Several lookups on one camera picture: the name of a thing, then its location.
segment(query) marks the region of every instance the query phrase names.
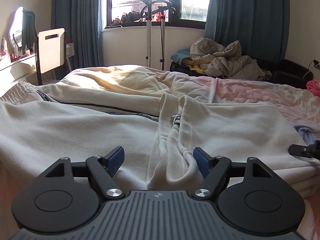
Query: pink fluffy cloth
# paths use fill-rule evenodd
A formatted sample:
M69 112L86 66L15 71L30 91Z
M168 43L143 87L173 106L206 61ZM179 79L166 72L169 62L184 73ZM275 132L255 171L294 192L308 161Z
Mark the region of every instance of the pink fluffy cloth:
M314 79L307 83L307 90L314 94L316 97L320 97L319 81Z

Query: wall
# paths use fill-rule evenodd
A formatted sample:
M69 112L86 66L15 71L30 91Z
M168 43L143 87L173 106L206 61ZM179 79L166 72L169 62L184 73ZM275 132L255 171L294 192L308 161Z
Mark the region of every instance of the wall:
M36 15L36 31L44 31L50 29L51 25L51 7L52 0L2 0L1 18L0 18L0 37L5 37L9 41L9 29L14 18L17 8L24 7L29 11L33 11ZM8 44L9 52L13 53L13 49Z
M320 61L320 0L290 0L290 32L286 59L304 67ZM320 70L310 67L320 80Z
M165 27L164 69L169 70L171 55L179 49L190 47L204 34L204 30ZM161 34L160 27L153 26L151 33L151 67L160 69ZM135 64L146 66L146 26L123 27L102 31L103 59L106 66Z

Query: metal bolt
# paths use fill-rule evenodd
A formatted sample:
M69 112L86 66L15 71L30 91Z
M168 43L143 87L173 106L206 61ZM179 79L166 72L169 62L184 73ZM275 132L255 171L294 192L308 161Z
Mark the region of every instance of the metal bolt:
M119 197L122 194L122 190L118 188L112 188L107 191L109 197Z
M210 195L210 191L205 188L197 189L195 191L195 195L197 197L208 197Z

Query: window sill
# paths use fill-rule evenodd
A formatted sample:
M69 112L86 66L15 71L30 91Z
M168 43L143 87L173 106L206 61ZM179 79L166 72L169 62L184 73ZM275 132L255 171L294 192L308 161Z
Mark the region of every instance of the window sill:
M132 23L115 23L110 24L106 29L114 29L117 28L117 26L121 27L138 27L138 26L146 26L146 22L132 22ZM160 26L160 22L152 22L152 26ZM190 20L180 20L180 21L170 21L165 23L166 27L182 27L182 28L192 28L192 29L200 29L204 30L205 22L198 22L198 21L190 21Z

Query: blue cloth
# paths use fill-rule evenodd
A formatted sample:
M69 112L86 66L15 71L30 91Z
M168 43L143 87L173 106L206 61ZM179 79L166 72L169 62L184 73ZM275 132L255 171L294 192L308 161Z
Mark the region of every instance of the blue cloth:
M51 28L64 28L66 38L72 40L75 55L70 58L72 68L103 66L100 0L52 0ZM68 65L55 69L61 79Z
M296 124L293 127L307 145L314 144L316 140L319 140L318 136L315 135L316 131L313 128L300 124Z
M186 48L186 49L180 49L178 50L177 52L175 52L171 57L170 59L181 65L181 61L184 59L184 58L188 58L190 57L190 48Z
M205 37L244 55L278 63L287 49L290 0L210 0Z

